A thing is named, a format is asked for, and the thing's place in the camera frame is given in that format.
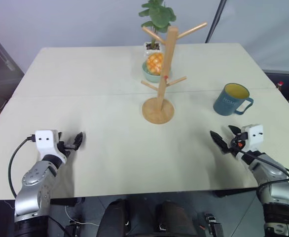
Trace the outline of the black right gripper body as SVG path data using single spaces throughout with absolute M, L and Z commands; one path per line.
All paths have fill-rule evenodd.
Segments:
M 247 132 L 235 133 L 235 137 L 230 142 L 231 154 L 236 156 L 240 150 L 242 150 L 248 139 Z

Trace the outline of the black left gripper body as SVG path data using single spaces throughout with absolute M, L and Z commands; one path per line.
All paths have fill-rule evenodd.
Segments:
M 74 144 L 65 144 L 63 141 L 59 141 L 57 143 L 57 149 L 60 151 L 64 156 L 68 157 L 71 153 L 71 150 L 75 150 Z

